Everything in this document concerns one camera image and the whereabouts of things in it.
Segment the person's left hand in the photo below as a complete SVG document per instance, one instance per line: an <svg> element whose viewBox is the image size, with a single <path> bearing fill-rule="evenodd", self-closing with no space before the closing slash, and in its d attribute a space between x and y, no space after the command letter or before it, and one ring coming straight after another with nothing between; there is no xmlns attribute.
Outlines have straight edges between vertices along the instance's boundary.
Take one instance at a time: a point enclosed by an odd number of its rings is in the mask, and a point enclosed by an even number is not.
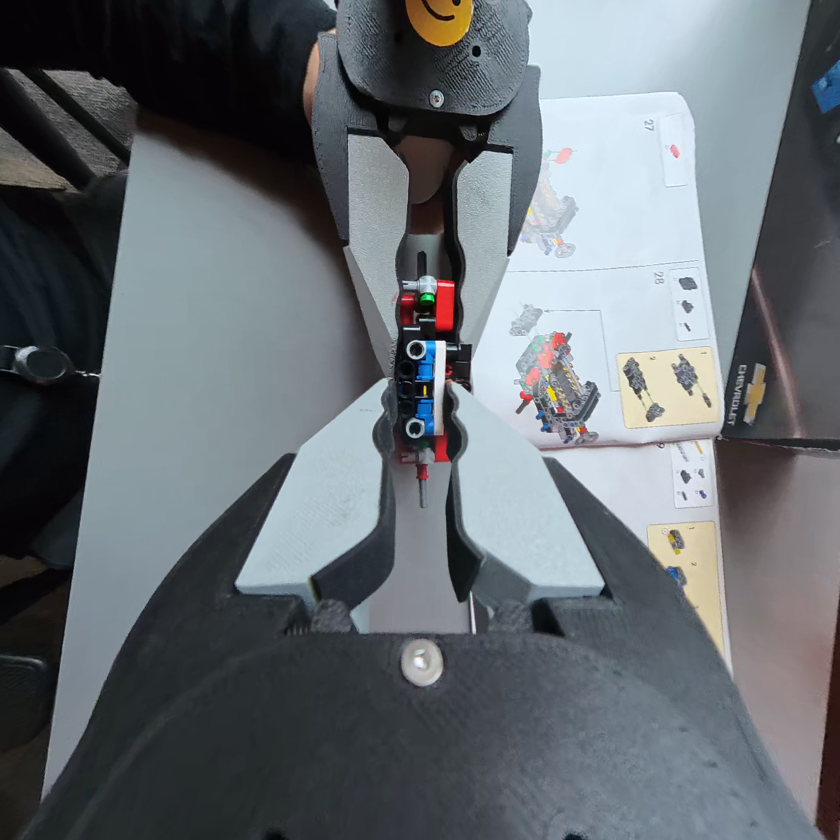
<svg viewBox="0 0 840 840"><path fill-rule="evenodd" d="M443 181L455 153L445 140L406 136L394 147L409 172L409 231L436 235L444 231Z"/></svg>

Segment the person's left forearm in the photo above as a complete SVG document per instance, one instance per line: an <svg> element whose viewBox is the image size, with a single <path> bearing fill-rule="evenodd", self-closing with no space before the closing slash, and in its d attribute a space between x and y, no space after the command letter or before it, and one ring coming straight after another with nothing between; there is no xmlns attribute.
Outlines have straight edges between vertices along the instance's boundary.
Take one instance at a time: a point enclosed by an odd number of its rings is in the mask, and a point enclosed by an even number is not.
<svg viewBox="0 0 840 840"><path fill-rule="evenodd" d="M2 1L3 67L82 70L141 107L314 163L308 60L322 1Z"/></svg>

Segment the person's dark clothed torso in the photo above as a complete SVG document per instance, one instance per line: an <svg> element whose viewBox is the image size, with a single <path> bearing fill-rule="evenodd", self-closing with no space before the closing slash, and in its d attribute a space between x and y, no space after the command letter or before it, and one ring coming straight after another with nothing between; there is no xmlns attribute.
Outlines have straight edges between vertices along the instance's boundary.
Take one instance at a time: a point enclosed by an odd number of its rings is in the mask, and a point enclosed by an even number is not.
<svg viewBox="0 0 840 840"><path fill-rule="evenodd" d="M101 372L127 176L78 193L2 186L2 345L58 348ZM98 387L1 374L3 556L74 564Z"/></svg>

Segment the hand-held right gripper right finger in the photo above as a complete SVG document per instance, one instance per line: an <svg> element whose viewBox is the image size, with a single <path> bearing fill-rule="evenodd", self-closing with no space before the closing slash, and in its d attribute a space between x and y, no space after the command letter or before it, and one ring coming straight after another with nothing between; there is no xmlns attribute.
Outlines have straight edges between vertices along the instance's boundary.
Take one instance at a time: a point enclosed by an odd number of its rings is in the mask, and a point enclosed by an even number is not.
<svg viewBox="0 0 840 840"><path fill-rule="evenodd" d="M540 452L461 385L448 387L455 446L446 500L448 570L457 599L600 595L604 580Z"/></svg>

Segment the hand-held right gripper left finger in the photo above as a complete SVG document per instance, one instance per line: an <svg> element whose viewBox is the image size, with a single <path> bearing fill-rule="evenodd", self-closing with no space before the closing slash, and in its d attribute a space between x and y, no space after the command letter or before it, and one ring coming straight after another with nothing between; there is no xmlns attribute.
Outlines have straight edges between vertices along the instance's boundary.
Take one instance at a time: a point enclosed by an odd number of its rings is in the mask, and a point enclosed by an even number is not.
<svg viewBox="0 0 840 840"><path fill-rule="evenodd" d="M396 394L380 380L300 447L235 582L350 610L393 570Z"/></svg>

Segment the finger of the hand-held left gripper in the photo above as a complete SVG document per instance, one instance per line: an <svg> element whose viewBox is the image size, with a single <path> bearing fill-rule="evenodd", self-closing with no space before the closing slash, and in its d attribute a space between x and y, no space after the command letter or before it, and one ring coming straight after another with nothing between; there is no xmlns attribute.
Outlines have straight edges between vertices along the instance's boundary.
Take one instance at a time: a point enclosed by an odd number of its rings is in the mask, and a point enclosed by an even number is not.
<svg viewBox="0 0 840 840"><path fill-rule="evenodd" d="M380 137L351 133L348 153L350 238L343 252L375 357L391 379L401 294L396 262L406 236L410 176Z"/></svg>
<svg viewBox="0 0 840 840"><path fill-rule="evenodd" d="M458 333L474 347L508 267L511 167L509 153L483 151L455 175Z"/></svg>

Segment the lego instruction booklet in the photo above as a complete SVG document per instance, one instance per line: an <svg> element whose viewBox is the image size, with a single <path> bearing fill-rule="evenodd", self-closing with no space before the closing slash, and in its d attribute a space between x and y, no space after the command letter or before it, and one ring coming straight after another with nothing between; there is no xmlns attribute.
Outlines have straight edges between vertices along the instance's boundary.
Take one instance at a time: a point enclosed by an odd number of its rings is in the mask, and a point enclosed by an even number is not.
<svg viewBox="0 0 840 840"><path fill-rule="evenodd" d="M475 394L647 545L731 665L693 118L674 92L544 100L541 112L538 184Z"/></svg>

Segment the multicoloured lego car assembly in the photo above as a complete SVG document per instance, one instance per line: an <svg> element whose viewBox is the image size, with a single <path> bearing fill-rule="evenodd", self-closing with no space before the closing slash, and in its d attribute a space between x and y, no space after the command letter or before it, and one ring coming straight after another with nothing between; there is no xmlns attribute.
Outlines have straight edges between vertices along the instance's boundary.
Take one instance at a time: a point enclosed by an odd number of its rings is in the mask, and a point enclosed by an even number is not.
<svg viewBox="0 0 840 840"><path fill-rule="evenodd" d="M398 293L393 364L395 456L416 479L418 504L428 507L430 466L449 462L447 386L469 386L472 346L459 334L459 285L421 240L406 258Z"/></svg>

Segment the black badge reel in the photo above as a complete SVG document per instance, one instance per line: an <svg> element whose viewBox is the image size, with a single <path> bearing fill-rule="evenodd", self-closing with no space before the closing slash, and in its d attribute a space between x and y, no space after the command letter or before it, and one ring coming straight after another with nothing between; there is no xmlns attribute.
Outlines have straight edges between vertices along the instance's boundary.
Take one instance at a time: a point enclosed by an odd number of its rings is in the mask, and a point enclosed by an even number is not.
<svg viewBox="0 0 840 840"><path fill-rule="evenodd" d="M77 368L62 350L36 345L2 345L1 372L39 386L58 385L79 379L98 381L101 378L100 372Z"/></svg>

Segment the dark lego set box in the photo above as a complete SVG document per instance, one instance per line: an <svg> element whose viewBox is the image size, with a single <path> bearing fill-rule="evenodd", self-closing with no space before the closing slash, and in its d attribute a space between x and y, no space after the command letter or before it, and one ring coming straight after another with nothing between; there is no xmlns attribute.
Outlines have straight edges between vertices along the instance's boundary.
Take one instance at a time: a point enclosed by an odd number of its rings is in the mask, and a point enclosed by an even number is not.
<svg viewBox="0 0 840 840"><path fill-rule="evenodd" d="M808 14L725 397L725 438L839 449L839 2Z"/></svg>

